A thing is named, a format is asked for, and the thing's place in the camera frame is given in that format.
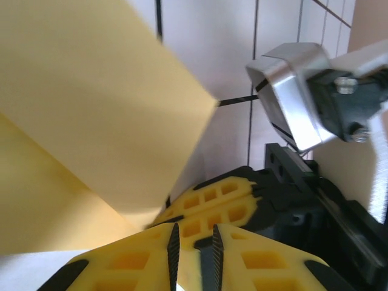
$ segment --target paper sheet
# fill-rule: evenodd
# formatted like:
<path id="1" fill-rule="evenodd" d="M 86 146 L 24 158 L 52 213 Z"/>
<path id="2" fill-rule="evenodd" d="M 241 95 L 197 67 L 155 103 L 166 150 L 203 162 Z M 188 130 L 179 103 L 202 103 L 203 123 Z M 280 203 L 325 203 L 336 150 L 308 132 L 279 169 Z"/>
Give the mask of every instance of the paper sheet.
<path id="1" fill-rule="evenodd" d="M 0 112 L 135 227 L 152 221 L 215 100 L 125 1 L 5 1 L 0 26 Z"/>
<path id="2" fill-rule="evenodd" d="M 0 254 L 92 249 L 137 228 L 0 114 Z"/>

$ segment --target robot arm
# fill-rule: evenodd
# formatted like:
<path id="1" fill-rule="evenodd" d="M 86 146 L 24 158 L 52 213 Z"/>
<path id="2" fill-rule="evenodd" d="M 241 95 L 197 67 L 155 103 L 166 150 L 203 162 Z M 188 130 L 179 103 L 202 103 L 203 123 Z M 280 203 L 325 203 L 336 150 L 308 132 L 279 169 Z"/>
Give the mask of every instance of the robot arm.
<path id="1" fill-rule="evenodd" d="M 387 65 L 382 41 L 333 60 L 317 44 L 283 44 L 247 66 L 280 136 L 299 152 L 314 149 L 321 174 L 379 222 L 387 212 Z"/>

